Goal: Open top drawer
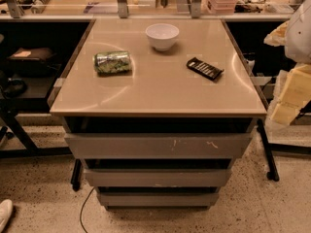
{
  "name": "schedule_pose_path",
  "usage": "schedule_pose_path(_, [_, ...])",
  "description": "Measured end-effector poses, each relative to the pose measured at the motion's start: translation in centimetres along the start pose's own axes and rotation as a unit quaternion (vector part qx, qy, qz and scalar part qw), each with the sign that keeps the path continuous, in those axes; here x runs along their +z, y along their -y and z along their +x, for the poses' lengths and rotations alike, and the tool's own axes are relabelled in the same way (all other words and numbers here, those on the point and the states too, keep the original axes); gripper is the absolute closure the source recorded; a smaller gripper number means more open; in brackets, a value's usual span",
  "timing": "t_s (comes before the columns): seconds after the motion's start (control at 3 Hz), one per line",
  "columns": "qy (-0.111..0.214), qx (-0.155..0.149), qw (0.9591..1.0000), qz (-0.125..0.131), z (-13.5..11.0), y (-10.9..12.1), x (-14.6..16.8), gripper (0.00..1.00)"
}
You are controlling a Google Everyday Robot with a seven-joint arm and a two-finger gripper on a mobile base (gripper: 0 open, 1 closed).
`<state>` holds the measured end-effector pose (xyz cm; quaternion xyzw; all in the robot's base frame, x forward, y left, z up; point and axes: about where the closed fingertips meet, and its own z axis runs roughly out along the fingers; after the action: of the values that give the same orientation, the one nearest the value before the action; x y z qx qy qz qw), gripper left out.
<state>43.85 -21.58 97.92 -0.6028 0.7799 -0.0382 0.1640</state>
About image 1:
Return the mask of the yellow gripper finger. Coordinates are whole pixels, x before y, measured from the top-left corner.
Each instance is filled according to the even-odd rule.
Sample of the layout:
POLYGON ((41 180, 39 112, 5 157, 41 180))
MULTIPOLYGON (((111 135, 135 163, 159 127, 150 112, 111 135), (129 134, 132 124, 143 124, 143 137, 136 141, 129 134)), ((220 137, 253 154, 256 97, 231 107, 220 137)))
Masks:
POLYGON ((297 63, 287 74, 271 119, 290 125, 300 110, 311 101, 311 65, 297 63))
POLYGON ((272 32, 266 35, 263 42, 272 47, 280 47, 286 44, 286 31, 288 27, 288 22, 285 21, 272 32))

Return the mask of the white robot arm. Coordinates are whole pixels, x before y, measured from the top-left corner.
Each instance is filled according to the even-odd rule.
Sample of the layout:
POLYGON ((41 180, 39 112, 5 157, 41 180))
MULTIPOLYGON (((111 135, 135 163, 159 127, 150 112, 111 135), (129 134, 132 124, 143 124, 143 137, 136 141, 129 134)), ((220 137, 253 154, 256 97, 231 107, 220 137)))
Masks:
POLYGON ((291 18, 263 41, 273 47, 283 46, 285 56, 295 62, 270 117, 277 123, 290 125, 311 101, 311 0, 304 0, 291 18))

